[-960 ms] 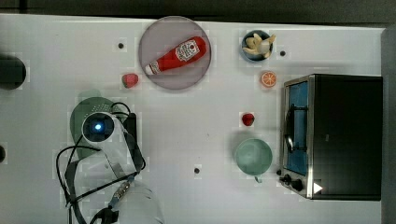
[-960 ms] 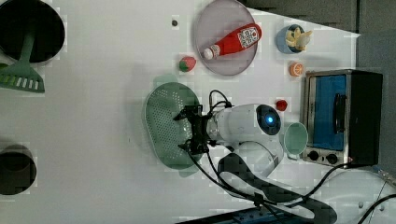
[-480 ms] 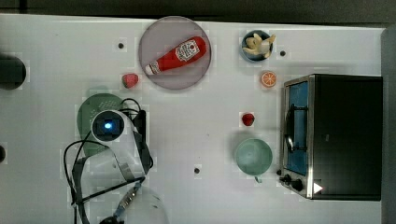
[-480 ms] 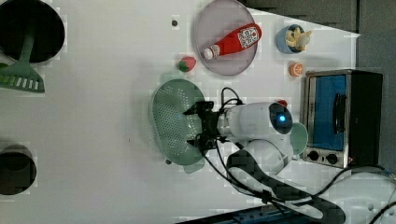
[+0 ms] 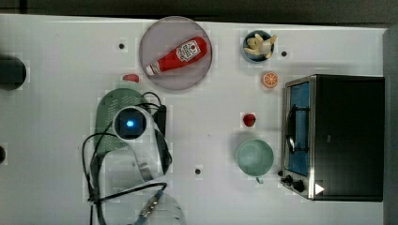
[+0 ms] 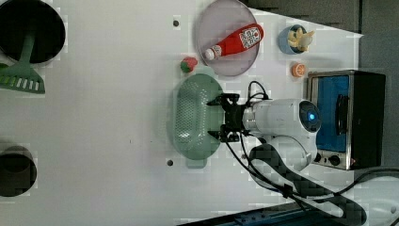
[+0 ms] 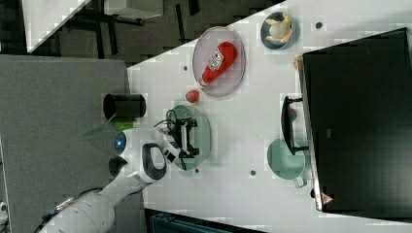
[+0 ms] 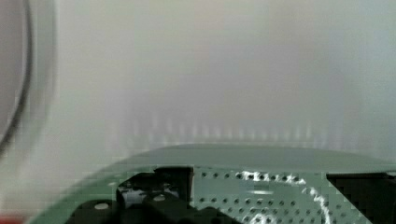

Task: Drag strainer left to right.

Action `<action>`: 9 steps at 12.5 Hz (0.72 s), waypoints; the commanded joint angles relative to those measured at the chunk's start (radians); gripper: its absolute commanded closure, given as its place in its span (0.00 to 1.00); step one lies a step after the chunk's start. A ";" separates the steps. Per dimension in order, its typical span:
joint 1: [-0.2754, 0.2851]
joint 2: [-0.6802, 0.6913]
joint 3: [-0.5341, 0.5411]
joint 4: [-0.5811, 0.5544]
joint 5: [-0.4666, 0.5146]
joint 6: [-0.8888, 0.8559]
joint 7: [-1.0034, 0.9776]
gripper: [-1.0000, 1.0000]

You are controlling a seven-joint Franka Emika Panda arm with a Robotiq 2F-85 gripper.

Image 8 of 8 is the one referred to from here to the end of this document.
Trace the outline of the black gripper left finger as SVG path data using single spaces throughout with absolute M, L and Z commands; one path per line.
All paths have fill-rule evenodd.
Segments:
M 160 167 L 117 186 L 114 200 L 79 205 L 65 224 L 242 224 L 214 207 L 191 206 L 191 167 Z

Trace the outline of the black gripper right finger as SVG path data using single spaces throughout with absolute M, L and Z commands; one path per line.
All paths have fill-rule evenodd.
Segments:
M 373 224 L 396 223 L 394 175 L 327 174 L 326 177 Z

